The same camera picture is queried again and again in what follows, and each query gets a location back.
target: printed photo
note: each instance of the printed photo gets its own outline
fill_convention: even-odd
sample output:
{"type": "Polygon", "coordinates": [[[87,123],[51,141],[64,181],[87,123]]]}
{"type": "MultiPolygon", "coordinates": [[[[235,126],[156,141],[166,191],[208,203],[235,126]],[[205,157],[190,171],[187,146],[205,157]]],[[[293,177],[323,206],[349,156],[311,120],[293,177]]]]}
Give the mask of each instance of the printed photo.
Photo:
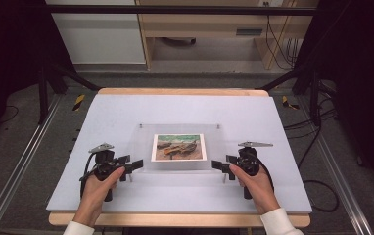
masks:
{"type": "Polygon", "coordinates": [[[203,134],[154,135],[152,162],[205,161],[203,134]]]}

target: white sleeve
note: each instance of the white sleeve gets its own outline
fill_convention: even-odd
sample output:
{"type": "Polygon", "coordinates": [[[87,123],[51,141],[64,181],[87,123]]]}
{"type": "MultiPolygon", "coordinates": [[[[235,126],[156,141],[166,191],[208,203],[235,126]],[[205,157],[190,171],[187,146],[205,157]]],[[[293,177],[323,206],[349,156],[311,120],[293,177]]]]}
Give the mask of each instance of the white sleeve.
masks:
{"type": "Polygon", "coordinates": [[[94,228],[70,221],[63,235],[92,235],[94,228]]]}
{"type": "Polygon", "coordinates": [[[287,213],[280,208],[270,211],[260,217],[267,235],[301,235],[302,231],[296,229],[290,222],[287,213]]]}

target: white cabinet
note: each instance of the white cabinet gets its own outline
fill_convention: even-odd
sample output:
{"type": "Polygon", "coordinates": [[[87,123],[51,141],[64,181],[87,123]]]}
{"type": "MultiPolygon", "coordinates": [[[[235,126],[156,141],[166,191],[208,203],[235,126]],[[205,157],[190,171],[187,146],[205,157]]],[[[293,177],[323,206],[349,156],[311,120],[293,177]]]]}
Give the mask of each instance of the white cabinet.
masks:
{"type": "MultiPolygon", "coordinates": [[[[46,3],[134,5],[133,0],[46,0],[46,3]]],[[[135,14],[52,15],[74,64],[145,64],[135,14]]]]}

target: hand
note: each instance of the hand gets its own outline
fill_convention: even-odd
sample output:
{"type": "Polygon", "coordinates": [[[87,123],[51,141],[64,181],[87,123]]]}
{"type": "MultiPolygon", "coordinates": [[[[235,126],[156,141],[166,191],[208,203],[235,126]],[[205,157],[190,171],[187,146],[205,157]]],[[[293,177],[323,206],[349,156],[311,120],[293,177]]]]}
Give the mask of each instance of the hand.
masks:
{"type": "Polygon", "coordinates": [[[240,185],[249,189],[259,213],[267,213],[280,208],[270,185],[269,177],[263,167],[260,168],[259,173],[255,176],[246,174],[233,164],[229,168],[238,177],[240,185]]]}
{"type": "Polygon", "coordinates": [[[94,227],[96,219],[102,212],[102,204],[110,189],[117,187],[117,181],[125,172],[125,167],[115,170],[104,181],[99,181],[95,175],[87,178],[79,208],[73,221],[94,227]]]}

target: metal rail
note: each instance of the metal rail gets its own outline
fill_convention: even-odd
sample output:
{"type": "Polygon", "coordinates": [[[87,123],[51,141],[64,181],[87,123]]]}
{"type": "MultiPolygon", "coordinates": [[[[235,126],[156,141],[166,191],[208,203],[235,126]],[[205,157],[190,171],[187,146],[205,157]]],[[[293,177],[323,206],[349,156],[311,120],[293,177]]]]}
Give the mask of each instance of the metal rail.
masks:
{"type": "Polygon", "coordinates": [[[34,134],[32,135],[30,141],[28,142],[25,150],[23,151],[22,156],[19,159],[19,162],[16,165],[16,168],[13,170],[10,178],[8,179],[4,189],[0,193],[0,220],[4,215],[5,210],[9,206],[11,200],[16,193],[17,188],[19,187],[23,175],[28,168],[29,163],[34,157],[34,153],[36,152],[46,130],[53,119],[53,116],[59,106],[59,103],[62,99],[61,95],[55,95],[53,101],[50,105],[50,112],[44,122],[37,126],[34,134]]]}
{"type": "Polygon", "coordinates": [[[70,14],[188,14],[316,16],[331,10],[316,8],[234,7],[234,6],[132,6],[132,5],[24,5],[23,11],[70,14]]]}
{"type": "MultiPolygon", "coordinates": [[[[301,97],[297,97],[299,104],[301,105],[303,112],[307,118],[309,118],[308,104],[301,97]]],[[[343,176],[342,171],[338,167],[333,154],[330,151],[330,148],[327,145],[324,137],[321,133],[318,135],[317,139],[317,148],[321,153],[323,161],[330,173],[331,179],[334,182],[336,190],[342,200],[343,205],[346,208],[346,212],[349,215],[352,226],[355,229],[355,232],[359,235],[371,235],[373,234],[368,221],[361,210],[360,205],[357,202],[349,184],[346,181],[346,178],[343,176]]]]}

